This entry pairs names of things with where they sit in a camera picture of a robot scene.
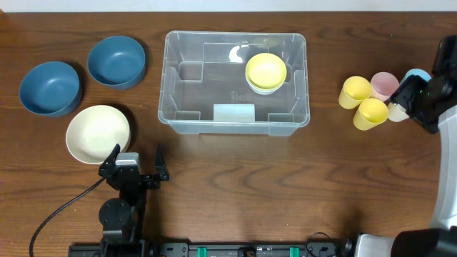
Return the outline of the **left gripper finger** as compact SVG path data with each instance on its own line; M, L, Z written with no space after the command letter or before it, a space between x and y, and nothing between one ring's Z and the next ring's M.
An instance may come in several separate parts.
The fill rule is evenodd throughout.
M156 171L156 175L160 181L168 181L169 180L169 171L167 169L164 155L162 151L162 147L159 144L156 151L156 158L154 162L154 168Z
M120 153L120 145L117 143L108 157L99 166L100 177L110 177L115 173L116 170L116 158Z

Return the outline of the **light blue cup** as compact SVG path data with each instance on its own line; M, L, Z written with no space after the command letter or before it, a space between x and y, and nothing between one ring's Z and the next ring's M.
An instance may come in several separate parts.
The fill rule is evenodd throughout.
M431 80L431 75L427 71L422 69L411 69L406 72L406 75L403 77L400 84L402 84L409 76L420 76L425 81Z

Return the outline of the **cream white cup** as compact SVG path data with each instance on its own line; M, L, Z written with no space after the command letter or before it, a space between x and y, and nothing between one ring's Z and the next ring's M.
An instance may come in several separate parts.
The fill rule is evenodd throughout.
M406 109L400 104L390 102L388 104L388 119L392 122L401 122L409 118Z

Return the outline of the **pink cup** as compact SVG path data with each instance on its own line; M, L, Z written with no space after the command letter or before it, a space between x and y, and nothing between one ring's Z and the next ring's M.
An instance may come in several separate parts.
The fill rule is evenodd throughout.
M371 98L387 101L398 89L399 81L393 74L382 71L373 75L371 87Z

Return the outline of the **yellow cup front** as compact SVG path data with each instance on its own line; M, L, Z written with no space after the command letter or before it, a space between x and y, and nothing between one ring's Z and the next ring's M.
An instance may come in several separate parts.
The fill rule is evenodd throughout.
M353 125L367 131L388 119L388 107L379 99L366 99L361 102L353 118Z

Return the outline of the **yellow cup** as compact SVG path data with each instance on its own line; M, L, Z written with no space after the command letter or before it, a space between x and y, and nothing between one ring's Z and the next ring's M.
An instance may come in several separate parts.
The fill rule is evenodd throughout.
M379 99L366 99L361 102L353 118L353 125L367 131L388 119L388 107Z
M352 76L343 83L338 103L344 109L354 109L363 100L368 99L372 92L370 82L361 76Z

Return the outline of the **white small bowl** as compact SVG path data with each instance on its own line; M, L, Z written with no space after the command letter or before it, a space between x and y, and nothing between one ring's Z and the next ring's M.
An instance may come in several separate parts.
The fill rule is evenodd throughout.
M250 86L250 88L257 94L260 94L260 95L269 95L269 94L273 94L275 91L277 91L278 89L280 89L280 86L279 87L276 87L274 89L262 89L262 88L259 88L259 87L256 87L256 86Z

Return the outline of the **light grey small bowl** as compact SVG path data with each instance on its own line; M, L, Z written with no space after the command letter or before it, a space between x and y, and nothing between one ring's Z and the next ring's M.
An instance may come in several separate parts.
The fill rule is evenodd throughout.
M280 83L279 85L276 85L274 87L271 87L271 88L263 88L263 87L260 87L258 86L257 84L255 84L254 82L252 82L250 79L247 79L247 83L248 85L250 86L250 88L255 91L256 93L258 94L262 94L262 95L268 95L268 94L272 94L273 92L277 91L278 89L280 89L284 82Z

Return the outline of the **yellow small bowl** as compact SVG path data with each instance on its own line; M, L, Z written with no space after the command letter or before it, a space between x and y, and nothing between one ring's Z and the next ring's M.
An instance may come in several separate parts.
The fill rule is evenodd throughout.
M253 56L246 64L246 79L263 88L271 88L285 82L285 62L275 54L261 53Z

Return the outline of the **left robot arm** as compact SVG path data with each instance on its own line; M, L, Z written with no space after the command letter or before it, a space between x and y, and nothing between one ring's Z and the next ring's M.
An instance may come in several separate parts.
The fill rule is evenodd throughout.
M122 153L120 145L99 166L99 175L110 187L119 192L119 197L107 200L99 210L103 226L101 257L145 257L156 252L146 239L141 238L146 193L158 189L162 181L170 179L159 146L156 151L153 174L141 174L139 155Z

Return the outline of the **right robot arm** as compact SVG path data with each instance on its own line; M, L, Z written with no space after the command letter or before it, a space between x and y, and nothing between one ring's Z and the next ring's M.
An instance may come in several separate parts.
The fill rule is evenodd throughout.
M408 72L391 103L405 109L425 130L441 135L441 167L431 227L404 231L395 238L361 234L348 240L339 256L456 255L456 76Z

